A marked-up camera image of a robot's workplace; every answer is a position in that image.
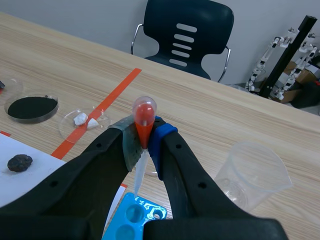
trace white rock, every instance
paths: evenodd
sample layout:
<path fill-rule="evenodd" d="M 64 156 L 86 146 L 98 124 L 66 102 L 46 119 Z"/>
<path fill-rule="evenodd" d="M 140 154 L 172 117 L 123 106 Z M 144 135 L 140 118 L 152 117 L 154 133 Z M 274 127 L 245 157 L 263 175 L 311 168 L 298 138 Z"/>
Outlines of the white rock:
<path fill-rule="evenodd" d="M 97 126 L 99 126 L 99 123 L 95 119 L 91 118 L 88 122 L 88 126 L 86 127 L 86 129 L 90 130 Z"/>
<path fill-rule="evenodd" d="M 78 116 L 76 116 L 76 117 L 73 119 L 73 121 L 74 121 L 74 124 L 75 124 L 76 126 L 81 126 L 81 125 L 83 125 L 83 124 L 86 123 L 87 119 L 88 119 L 87 114 L 85 114 L 85 113 L 82 112 L 82 113 L 80 113 Z"/>

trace chair backrest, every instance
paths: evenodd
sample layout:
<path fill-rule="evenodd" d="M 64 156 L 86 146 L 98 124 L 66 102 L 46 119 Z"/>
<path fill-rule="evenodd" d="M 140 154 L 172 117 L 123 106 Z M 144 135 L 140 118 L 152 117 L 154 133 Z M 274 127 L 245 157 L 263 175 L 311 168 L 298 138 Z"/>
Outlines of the chair backrest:
<path fill-rule="evenodd" d="M 233 11 L 211 0 L 148 0 L 143 31 L 159 43 L 159 53 L 185 52 L 186 62 L 201 63 L 205 55 L 224 51 L 233 24 Z"/>

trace petri dish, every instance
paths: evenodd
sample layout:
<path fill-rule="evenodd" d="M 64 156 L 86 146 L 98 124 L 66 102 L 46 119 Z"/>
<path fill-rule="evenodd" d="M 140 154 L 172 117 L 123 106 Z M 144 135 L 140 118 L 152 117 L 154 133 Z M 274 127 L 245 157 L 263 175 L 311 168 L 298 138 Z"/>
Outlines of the petri dish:
<path fill-rule="evenodd" d="M 3 106 L 10 98 L 20 95 L 24 87 L 21 80 L 9 76 L 1 76 L 0 81 L 5 86 L 0 87 L 0 106 Z"/>
<path fill-rule="evenodd" d="M 87 123 L 90 120 L 90 116 L 96 116 L 95 120 L 99 123 L 99 125 L 91 129 L 87 129 L 87 124 L 81 126 L 75 125 L 74 118 L 81 113 L 84 113 L 89 117 L 86 121 Z M 106 113 L 103 110 L 97 109 L 93 106 L 92 108 L 79 108 L 69 112 L 60 121 L 58 129 L 61 137 L 64 140 L 67 140 L 73 144 L 89 145 L 100 134 L 106 131 L 110 124 L 111 120 Z"/>
<path fill-rule="evenodd" d="M 58 111 L 58 97 L 51 93 L 21 93 L 4 104 L 8 117 L 21 124 L 38 124 Z"/>

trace black metal pole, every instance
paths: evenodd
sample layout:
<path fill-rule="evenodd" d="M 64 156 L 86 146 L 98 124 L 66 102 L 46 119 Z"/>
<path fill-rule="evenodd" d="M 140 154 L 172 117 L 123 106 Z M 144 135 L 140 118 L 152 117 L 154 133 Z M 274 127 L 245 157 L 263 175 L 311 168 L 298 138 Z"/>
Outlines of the black metal pole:
<path fill-rule="evenodd" d="M 279 61 L 276 63 L 274 69 L 267 78 L 265 84 L 261 88 L 259 96 L 264 98 L 269 97 L 272 88 L 278 81 L 280 75 L 284 72 L 285 68 L 287 67 L 291 59 L 294 57 L 296 51 L 298 51 L 298 49 L 300 48 L 301 44 L 307 37 L 308 33 L 311 31 L 312 27 L 315 25 L 316 21 L 317 19 L 313 16 L 305 16 L 303 22 L 298 28 L 300 32 L 296 36 L 293 43 L 289 44 L 287 49 L 283 52 Z"/>

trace plastic pipette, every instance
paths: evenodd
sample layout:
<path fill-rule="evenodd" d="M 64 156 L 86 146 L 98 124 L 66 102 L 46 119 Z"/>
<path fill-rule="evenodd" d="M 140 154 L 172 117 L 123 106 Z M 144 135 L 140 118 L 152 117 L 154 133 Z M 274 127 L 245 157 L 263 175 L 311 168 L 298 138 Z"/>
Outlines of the plastic pipette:
<path fill-rule="evenodd" d="M 147 163 L 148 163 L 148 141 L 152 127 L 155 122 L 157 111 L 156 102 L 148 96 L 139 97 L 135 100 L 132 108 L 132 114 L 137 129 L 141 147 L 143 152 L 137 164 L 135 165 L 134 176 L 134 197 L 138 195 L 138 191 L 144 179 Z"/>

